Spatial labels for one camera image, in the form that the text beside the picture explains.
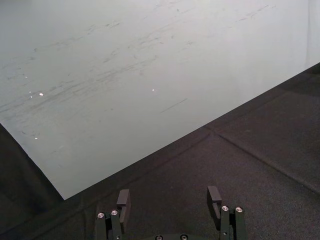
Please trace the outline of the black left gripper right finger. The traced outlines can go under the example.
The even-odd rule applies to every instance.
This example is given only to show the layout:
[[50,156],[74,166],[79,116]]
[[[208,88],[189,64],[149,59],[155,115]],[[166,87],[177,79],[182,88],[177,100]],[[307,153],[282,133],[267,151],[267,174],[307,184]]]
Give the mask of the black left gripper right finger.
[[245,210],[241,206],[234,208],[223,204],[222,197],[216,186],[207,187],[207,206],[214,225],[219,231],[220,240],[245,240]]

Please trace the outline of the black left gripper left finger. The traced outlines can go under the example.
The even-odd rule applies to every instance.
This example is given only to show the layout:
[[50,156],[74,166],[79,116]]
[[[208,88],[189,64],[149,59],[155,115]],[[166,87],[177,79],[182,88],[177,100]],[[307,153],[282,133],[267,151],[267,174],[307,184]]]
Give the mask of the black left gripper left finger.
[[116,208],[109,212],[99,212],[96,216],[97,240],[122,240],[131,211],[129,189],[119,192]]

